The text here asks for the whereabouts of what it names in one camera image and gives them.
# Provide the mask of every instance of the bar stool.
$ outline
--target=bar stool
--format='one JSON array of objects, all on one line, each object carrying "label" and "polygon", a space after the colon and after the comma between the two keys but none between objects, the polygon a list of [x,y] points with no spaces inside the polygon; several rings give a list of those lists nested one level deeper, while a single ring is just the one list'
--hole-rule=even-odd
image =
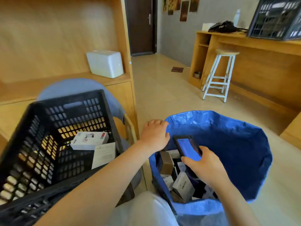
[{"label": "bar stool", "polygon": [[[228,90],[229,90],[229,85],[230,85],[230,80],[231,80],[231,75],[232,75],[232,70],[233,70],[233,66],[234,66],[235,57],[236,57],[236,55],[239,54],[239,52],[230,51],[230,50],[223,50],[223,49],[216,49],[216,53],[217,53],[217,56],[215,58],[215,61],[214,61],[213,66],[211,68],[211,71],[210,71],[210,73],[207,77],[206,83],[205,83],[205,85],[203,87],[203,90],[202,90],[202,91],[204,91],[206,89],[206,91],[204,93],[204,96],[203,96],[203,100],[205,99],[206,96],[214,96],[214,97],[224,98],[224,103],[225,103],[226,100],[227,100],[227,95],[228,95]],[[214,76],[216,68],[219,65],[219,61],[221,60],[222,56],[228,56],[229,57],[229,62],[228,62],[226,75],[225,75],[225,77]],[[224,82],[213,82],[212,79],[214,79],[214,78],[223,79]],[[220,86],[211,86],[211,84],[223,85],[223,86],[222,87],[220,87]],[[223,94],[225,87],[226,87],[225,95],[207,93],[209,88],[215,88],[215,89],[221,89],[222,94]]]}]

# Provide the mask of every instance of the hand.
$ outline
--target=hand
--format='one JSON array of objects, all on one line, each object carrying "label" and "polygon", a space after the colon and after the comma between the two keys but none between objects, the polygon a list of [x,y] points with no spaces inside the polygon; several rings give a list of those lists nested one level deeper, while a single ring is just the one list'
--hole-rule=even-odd
[{"label": "hand", "polygon": [[230,182],[227,172],[216,154],[207,147],[200,146],[203,152],[200,161],[182,157],[182,162],[190,167],[199,179],[211,186],[214,190],[223,187],[225,182]]},{"label": "hand", "polygon": [[151,120],[144,125],[140,136],[140,142],[143,143],[153,154],[162,150],[168,143],[170,136],[166,133],[167,121]]}]

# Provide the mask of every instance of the black plastic basket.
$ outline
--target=black plastic basket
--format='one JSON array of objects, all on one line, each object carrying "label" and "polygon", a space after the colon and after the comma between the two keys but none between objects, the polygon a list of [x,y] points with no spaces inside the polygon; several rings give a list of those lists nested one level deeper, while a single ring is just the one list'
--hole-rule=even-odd
[{"label": "black plastic basket", "polygon": [[[0,223],[33,225],[69,191],[103,167],[91,169],[94,151],[72,150],[69,144],[79,131],[108,132],[108,143],[116,143],[116,155],[122,152],[103,90],[28,106],[0,159],[1,191],[5,184],[14,188],[11,198],[0,206]],[[119,203],[133,197],[129,185]]]},{"label": "black plastic basket", "polygon": [[247,36],[283,41],[301,38],[301,0],[260,0]]}]

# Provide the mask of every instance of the brown door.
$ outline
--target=brown door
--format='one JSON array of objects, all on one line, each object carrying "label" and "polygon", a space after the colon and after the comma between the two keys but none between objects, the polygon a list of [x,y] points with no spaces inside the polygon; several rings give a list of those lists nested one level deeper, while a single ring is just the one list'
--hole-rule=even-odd
[{"label": "brown door", "polygon": [[152,0],[126,0],[131,54],[153,52]]}]

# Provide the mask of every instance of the gray wall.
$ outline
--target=gray wall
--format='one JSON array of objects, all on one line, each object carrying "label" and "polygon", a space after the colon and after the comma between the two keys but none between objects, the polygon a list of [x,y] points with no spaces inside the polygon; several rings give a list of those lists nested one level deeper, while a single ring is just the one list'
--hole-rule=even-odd
[{"label": "gray wall", "polygon": [[203,23],[232,21],[241,9],[238,26],[248,28],[257,4],[258,0],[200,0],[198,12],[188,13],[187,22],[180,22],[180,11],[169,16],[158,0],[157,52],[190,67],[196,31]]}]

